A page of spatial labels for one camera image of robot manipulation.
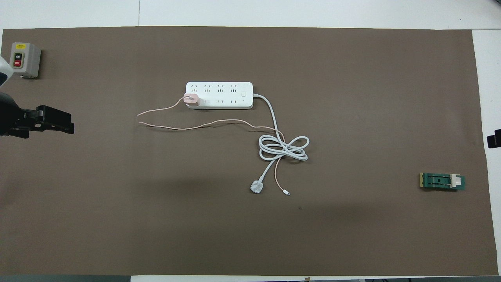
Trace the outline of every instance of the white power cord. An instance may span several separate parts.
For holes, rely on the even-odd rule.
[[[286,143],[285,142],[284,134],[282,132],[280,132],[280,130],[278,130],[277,120],[275,118],[275,113],[273,112],[273,107],[272,107],[270,101],[268,101],[268,99],[266,99],[266,97],[264,97],[262,95],[259,95],[259,94],[253,94],[254,98],[263,99],[266,102],[266,104],[268,105],[268,107],[270,108],[270,112],[272,113],[272,119],[273,119],[274,128],[269,127],[269,126],[254,126],[254,125],[248,123],[247,121],[241,120],[241,119],[219,119],[219,120],[215,120],[215,121],[212,121],[212,122],[204,123],[202,125],[198,125],[198,126],[194,126],[194,127],[187,127],[187,128],[178,128],[178,127],[170,127],[170,126],[163,126],[163,125],[154,125],[154,124],[149,124],[149,123],[142,122],[142,121],[138,120],[139,116],[143,115],[145,113],[153,112],[153,111],[160,111],[160,110],[171,109],[171,108],[177,106],[181,100],[184,100],[186,103],[196,102],[196,100],[198,99],[198,97],[195,97],[195,96],[196,96],[195,94],[185,94],[174,105],[172,105],[170,107],[144,111],[144,112],[142,112],[142,113],[140,113],[140,114],[138,114],[136,116],[136,121],[138,123],[141,123],[141,124],[144,124],[144,125],[147,125],[147,126],[167,128],[167,129],[172,129],[172,130],[190,130],[190,129],[196,129],[196,128],[201,128],[201,127],[204,127],[204,126],[208,126],[208,125],[211,125],[211,124],[214,124],[214,123],[217,123],[217,122],[223,122],[223,121],[238,121],[238,122],[245,123],[248,126],[253,127],[253,128],[267,128],[267,129],[271,129],[271,130],[275,131],[276,137],[272,136],[272,135],[268,135],[268,134],[264,134],[261,137],[259,137],[259,156],[261,157],[261,159],[263,159],[265,161],[268,161],[270,163],[266,167],[266,169],[263,172],[263,174],[259,177],[259,179],[253,181],[253,183],[250,186],[250,189],[254,193],[260,193],[261,190],[263,189],[263,179],[265,178],[266,173],[268,172],[268,170],[270,169],[270,167],[273,164],[275,164],[275,173],[274,173],[274,175],[275,175],[275,182],[277,183],[278,187],[280,188],[280,190],[282,190],[282,192],[284,194],[286,194],[287,196],[290,196],[291,194],[287,190],[285,190],[284,188],[282,188],[280,186],[280,183],[279,183],[279,181],[277,179],[277,167],[279,165],[280,159],[282,157],[284,157],[284,156],[291,157],[291,158],[299,160],[299,161],[306,161],[308,159],[308,156],[306,155],[306,152],[305,152],[304,148],[306,148],[308,146],[308,144],[310,143],[310,139],[308,137],[306,137],[306,136],[298,136],[298,137],[292,139],[289,143]],[[293,145],[295,142],[297,142],[297,141],[299,141],[301,139],[303,139],[305,141],[304,145],[299,146],[299,147]],[[263,155],[263,153],[272,155],[273,157],[266,157],[266,156]]]

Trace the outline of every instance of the white table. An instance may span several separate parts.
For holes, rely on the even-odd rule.
[[[2,0],[0,2],[0,34],[3,33],[3,29],[117,26],[473,30],[483,135],[484,137],[491,135],[495,129],[501,128],[501,5],[493,0],[86,0],[80,2]],[[485,153],[499,268],[501,149],[487,149],[485,145]],[[305,277],[143,275],[133,276],[132,281],[272,281],[303,280]],[[315,280],[356,278],[374,277],[312,276]]]

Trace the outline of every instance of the power strip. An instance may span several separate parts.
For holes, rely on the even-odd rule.
[[[197,103],[190,109],[250,109],[253,106],[253,85],[250,82],[200,82],[186,84],[186,94],[196,94]]]

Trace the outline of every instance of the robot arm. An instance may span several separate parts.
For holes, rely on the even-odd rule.
[[[0,87],[13,75],[14,70],[0,57]],[[30,131],[57,130],[75,132],[71,114],[49,106],[35,110],[21,109],[14,99],[0,92],[0,135],[28,138]]]

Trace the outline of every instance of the power plug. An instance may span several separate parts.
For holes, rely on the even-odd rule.
[[[250,185],[250,190],[256,194],[261,193],[261,190],[263,189],[263,183],[262,179],[260,180],[254,180],[252,184]]]
[[[250,82],[188,82],[185,93],[196,94],[198,102],[186,105],[190,109],[250,109],[253,90]]]

